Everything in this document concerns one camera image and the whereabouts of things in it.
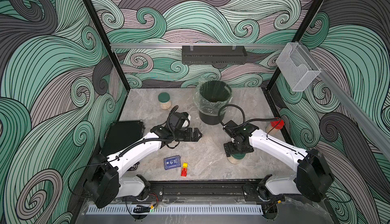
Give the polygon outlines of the glass oatmeal jar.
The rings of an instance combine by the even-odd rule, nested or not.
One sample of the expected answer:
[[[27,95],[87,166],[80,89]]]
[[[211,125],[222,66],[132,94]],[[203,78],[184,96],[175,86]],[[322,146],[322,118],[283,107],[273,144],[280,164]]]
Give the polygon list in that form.
[[[232,159],[230,156],[227,157],[227,160],[232,163],[232,164],[239,164],[242,160],[235,160],[235,159]]]

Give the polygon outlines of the black bin with green liner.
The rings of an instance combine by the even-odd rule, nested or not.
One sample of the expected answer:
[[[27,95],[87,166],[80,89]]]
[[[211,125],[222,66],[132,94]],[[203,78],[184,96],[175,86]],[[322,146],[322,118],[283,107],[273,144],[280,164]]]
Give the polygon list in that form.
[[[232,97],[232,88],[227,83],[216,80],[201,80],[194,94],[194,103],[199,111],[201,121],[207,125],[218,125],[218,112],[231,102]]]

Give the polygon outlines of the green jar lid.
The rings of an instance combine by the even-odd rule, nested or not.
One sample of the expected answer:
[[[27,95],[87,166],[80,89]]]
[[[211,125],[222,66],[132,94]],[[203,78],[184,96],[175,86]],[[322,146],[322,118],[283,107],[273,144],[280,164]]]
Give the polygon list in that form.
[[[231,158],[235,160],[242,160],[246,156],[245,153],[237,153],[237,154],[231,154]]]

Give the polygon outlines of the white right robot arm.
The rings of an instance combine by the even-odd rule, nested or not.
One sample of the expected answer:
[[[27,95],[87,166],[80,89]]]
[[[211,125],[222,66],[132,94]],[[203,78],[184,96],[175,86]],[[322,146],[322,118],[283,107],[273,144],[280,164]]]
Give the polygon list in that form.
[[[279,140],[259,127],[229,121],[223,130],[231,141],[224,144],[226,155],[242,155],[261,150],[284,163],[294,173],[290,176],[267,175],[257,186],[262,201],[281,200],[284,195],[302,195],[312,202],[321,202],[334,182],[334,175],[322,153],[305,150]]]

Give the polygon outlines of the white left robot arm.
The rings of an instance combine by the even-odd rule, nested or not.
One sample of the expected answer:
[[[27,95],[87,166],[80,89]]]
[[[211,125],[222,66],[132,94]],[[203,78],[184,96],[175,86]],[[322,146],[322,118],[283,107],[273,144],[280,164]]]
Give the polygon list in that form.
[[[124,177],[136,163],[172,142],[198,142],[202,133],[190,127],[187,112],[172,112],[165,123],[153,127],[149,133],[132,145],[107,157],[99,154],[86,168],[84,190],[97,208],[103,208],[121,197],[144,201],[150,192],[150,183],[140,174]]]

